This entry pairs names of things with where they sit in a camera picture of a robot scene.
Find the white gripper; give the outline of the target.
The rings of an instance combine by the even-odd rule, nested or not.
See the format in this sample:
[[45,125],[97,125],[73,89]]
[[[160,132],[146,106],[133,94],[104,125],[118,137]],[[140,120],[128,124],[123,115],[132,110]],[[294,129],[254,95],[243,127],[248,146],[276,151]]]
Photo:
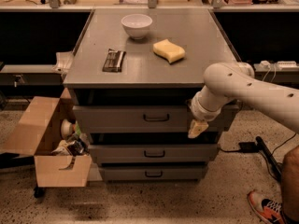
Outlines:
[[188,130],[188,137],[193,139],[198,137],[208,128],[207,121],[214,120],[221,112],[218,108],[215,111],[209,111],[200,104],[201,92],[197,92],[190,102],[190,110],[195,119],[191,121]]

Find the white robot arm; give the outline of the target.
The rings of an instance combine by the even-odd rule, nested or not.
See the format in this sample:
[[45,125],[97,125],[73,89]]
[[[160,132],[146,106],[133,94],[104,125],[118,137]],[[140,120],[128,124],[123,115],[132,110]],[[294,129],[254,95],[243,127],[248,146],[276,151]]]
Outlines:
[[203,74],[205,86],[189,101],[189,138],[208,128],[221,109],[237,99],[299,133],[299,90],[254,78],[247,63],[213,63]]

